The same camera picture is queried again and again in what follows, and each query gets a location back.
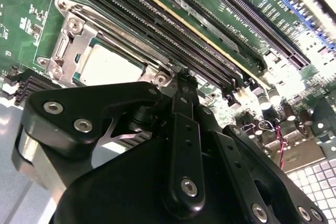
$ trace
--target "motherboard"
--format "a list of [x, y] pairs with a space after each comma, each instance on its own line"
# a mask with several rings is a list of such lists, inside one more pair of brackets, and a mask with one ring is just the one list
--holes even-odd
[[277, 156], [275, 125], [288, 150], [315, 137], [313, 109], [336, 85], [334, 18], [321, 0], [0, 0], [0, 102], [133, 81], [164, 91], [187, 68], [220, 126]]

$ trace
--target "cable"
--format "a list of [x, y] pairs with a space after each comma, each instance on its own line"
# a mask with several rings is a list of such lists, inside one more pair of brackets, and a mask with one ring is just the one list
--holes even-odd
[[[268, 125], [270, 126], [271, 129], [266, 129], [266, 128], [261, 127], [261, 126], [260, 126], [261, 123], [263, 123], [263, 124], [265, 124], [265, 123], [268, 124]], [[270, 132], [273, 132], [273, 131], [275, 130], [274, 127], [273, 127], [273, 125], [271, 124], [271, 122], [270, 122], [270, 121], [267, 121], [267, 120], [260, 121], [259, 124], [258, 124], [258, 126], [259, 126], [259, 129], [264, 130], [264, 131], [270, 131]]]
[[285, 145], [288, 144], [287, 141], [282, 137], [281, 131], [280, 131], [281, 127], [280, 126], [276, 126], [276, 131], [277, 131], [277, 140], [280, 141], [280, 169], [282, 170], [284, 167], [284, 153], [285, 153]]

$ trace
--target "electrolytic capacitor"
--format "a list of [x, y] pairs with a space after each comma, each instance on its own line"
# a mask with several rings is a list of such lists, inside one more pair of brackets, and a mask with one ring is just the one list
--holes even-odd
[[258, 101], [259, 101], [261, 110], [268, 110], [272, 106], [267, 95], [265, 94], [262, 94], [261, 96], [259, 96]]
[[300, 120], [303, 123], [303, 125], [312, 125], [313, 124], [313, 119], [311, 118], [310, 113], [308, 110], [302, 110], [300, 111]]
[[250, 138], [250, 139], [254, 139], [256, 136], [255, 136], [255, 131], [254, 131], [254, 129], [255, 128], [250, 128], [247, 132], [246, 132], [246, 134], [248, 135], [248, 137]]
[[282, 107], [282, 109], [284, 110], [285, 116], [286, 116], [288, 121], [294, 121], [295, 120], [296, 115], [295, 115], [291, 105], [286, 104]]
[[256, 134], [257, 136], [262, 135], [263, 131], [259, 128], [259, 121], [258, 120], [254, 120], [254, 134]]
[[269, 96], [269, 100], [270, 102], [274, 105], [274, 106], [279, 106], [281, 103], [281, 96], [278, 92], [278, 90], [276, 88], [272, 88], [268, 91], [268, 96]]

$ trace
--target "screw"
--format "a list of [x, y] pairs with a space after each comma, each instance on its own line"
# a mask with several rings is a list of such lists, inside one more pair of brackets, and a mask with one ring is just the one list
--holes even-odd
[[315, 216], [315, 218], [317, 218], [319, 221], [323, 221], [322, 216], [319, 214], [319, 212], [317, 212], [315, 209], [310, 208], [311, 213]]
[[298, 207], [299, 211], [300, 211], [300, 214], [302, 215], [302, 217], [307, 220], [307, 221], [310, 221], [311, 218], [310, 218], [310, 215], [307, 213], [307, 211], [303, 208], [303, 207]]
[[52, 73], [56, 76], [59, 75], [59, 69], [58, 68], [53, 68]]
[[252, 211], [254, 215], [258, 218], [258, 220], [260, 220], [260, 222], [267, 222], [267, 214], [265, 210], [263, 210], [262, 207], [259, 206], [257, 203], [252, 204]]
[[159, 84], [163, 84], [163, 83], [166, 83], [167, 78], [166, 78], [165, 76], [157, 76], [157, 77], [156, 77], [156, 81], [157, 81], [157, 83], [159, 83]]
[[92, 123], [86, 119], [80, 118], [73, 123], [75, 129], [79, 132], [88, 133], [92, 131]]
[[157, 94], [157, 92], [156, 92], [154, 89], [150, 89], [149, 92], [150, 92], [151, 94]]
[[190, 197], [195, 197], [198, 193], [197, 186], [188, 178], [181, 181], [182, 190]]
[[203, 111], [208, 114], [211, 115], [211, 110], [209, 110], [208, 108], [203, 108]]
[[78, 20], [76, 20], [74, 18], [69, 19], [68, 27], [75, 34], [80, 33], [83, 30], [83, 25]]
[[63, 111], [62, 104], [58, 102], [46, 102], [43, 104], [43, 108], [46, 112], [54, 115], [60, 114]]
[[188, 103], [187, 99], [185, 99], [184, 97], [181, 97], [181, 101], [184, 103]]
[[38, 59], [38, 63], [42, 66], [45, 66], [47, 64], [47, 61], [45, 59]]
[[232, 128], [236, 135], [240, 135], [240, 130], [237, 128]]

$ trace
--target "yellow strip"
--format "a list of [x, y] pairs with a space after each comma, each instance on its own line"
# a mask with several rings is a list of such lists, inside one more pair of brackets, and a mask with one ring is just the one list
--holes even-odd
[[245, 67], [243, 67], [238, 61], [236, 61], [234, 58], [232, 58], [227, 52], [223, 51], [221, 48], [219, 48], [216, 44], [214, 44], [212, 41], [210, 41], [207, 37], [205, 37], [202, 33], [200, 33], [197, 29], [195, 29], [193, 26], [191, 26], [189, 23], [187, 23], [184, 19], [182, 19], [179, 15], [177, 15], [175, 12], [173, 12], [171, 9], [169, 9], [167, 6], [165, 6], [163, 3], [161, 3], [159, 0], [152, 0], [156, 2], [161, 8], [164, 8], [167, 12], [169, 12], [171, 15], [173, 15], [176, 19], [178, 19], [180, 22], [182, 22], [186, 27], [188, 27], [191, 31], [196, 33], [198, 36], [200, 36], [202, 39], [204, 39], [208, 44], [216, 48], [221, 54], [223, 54], [228, 60], [230, 60], [232, 63], [234, 63], [236, 66], [241, 68], [243, 71], [245, 71], [247, 74], [249, 74], [252, 78], [254, 78], [260, 85], [262, 85], [265, 89], [270, 89], [270, 87], [265, 84], [263, 81], [259, 80], [258, 77], [256, 77], [253, 73], [251, 73], [249, 70], [247, 70]]

